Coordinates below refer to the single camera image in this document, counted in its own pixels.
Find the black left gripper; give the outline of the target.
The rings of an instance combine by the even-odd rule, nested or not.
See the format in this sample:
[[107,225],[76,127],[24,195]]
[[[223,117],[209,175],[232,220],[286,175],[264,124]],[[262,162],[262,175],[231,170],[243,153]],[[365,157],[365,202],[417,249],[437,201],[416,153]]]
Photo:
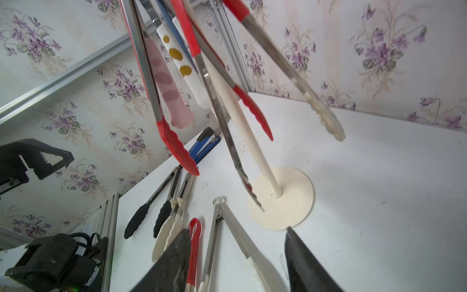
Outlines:
[[1,195],[29,182],[26,172],[33,169],[44,180],[74,161],[71,152],[49,146],[35,139],[29,144],[1,146]]

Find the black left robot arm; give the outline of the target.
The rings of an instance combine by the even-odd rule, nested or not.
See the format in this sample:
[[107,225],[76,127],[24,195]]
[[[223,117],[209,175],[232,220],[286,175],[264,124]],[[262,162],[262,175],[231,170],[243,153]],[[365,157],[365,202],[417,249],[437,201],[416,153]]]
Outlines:
[[[32,169],[39,180],[74,161],[71,152],[36,139],[1,146],[1,194],[29,182]],[[1,287],[33,292],[100,292],[108,262],[108,237],[82,232],[36,238],[1,251]]]

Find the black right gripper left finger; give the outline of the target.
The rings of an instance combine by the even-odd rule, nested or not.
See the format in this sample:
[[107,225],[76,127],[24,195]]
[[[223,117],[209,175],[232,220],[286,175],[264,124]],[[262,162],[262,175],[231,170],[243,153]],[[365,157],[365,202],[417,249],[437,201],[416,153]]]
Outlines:
[[184,292],[191,253],[191,236],[183,229],[132,292]]

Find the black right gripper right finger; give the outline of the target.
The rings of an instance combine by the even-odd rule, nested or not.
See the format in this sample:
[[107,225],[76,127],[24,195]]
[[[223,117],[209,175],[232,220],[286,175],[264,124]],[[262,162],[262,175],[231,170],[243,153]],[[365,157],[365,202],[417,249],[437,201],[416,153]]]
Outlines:
[[343,292],[291,227],[287,227],[285,256],[292,292]]

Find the blue handled cream tongs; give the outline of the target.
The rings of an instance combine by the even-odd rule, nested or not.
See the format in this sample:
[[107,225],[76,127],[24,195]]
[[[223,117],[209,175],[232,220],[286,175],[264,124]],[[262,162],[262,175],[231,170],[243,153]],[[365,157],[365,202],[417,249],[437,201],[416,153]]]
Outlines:
[[177,28],[175,27],[175,25],[172,22],[173,13],[171,13],[168,10],[168,8],[167,8],[164,1],[156,0],[155,2],[156,2],[157,6],[159,7],[159,9],[160,9],[160,11],[162,13],[169,30],[171,31],[171,33],[175,37],[175,40],[179,44],[180,48],[182,49],[183,53],[187,57],[188,61],[191,63],[191,65],[194,66],[195,71],[198,73],[197,67],[196,67],[195,63],[193,62],[192,57],[191,57],[188,49],[186,48],[185,42],[182,39],[181,34],[179,33],[179,31],[177,30]]

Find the white utensil rack stand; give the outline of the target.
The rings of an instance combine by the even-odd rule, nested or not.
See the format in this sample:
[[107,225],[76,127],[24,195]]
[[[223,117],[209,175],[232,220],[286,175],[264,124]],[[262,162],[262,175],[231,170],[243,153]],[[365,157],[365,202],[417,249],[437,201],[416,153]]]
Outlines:
[[[242,100],[263,131],[272,139],[271,129],[263,113],[226,72],[220,58],[204,38],[197,21],[192,18],[192,9],[187,1],[172,1],[171,4],[200,71],[201,80],[220,123],[234,167],[249,195],[249,211],[252,218],[264,228],[275,231],[301,224],[311,212],[314,203],[311,181],[304,172],[292,167],[270,168],[238,101]],[[227,109],[260,170],[261,177],[255,183],[250,183],[243,169],[223,114],[224,109]]]

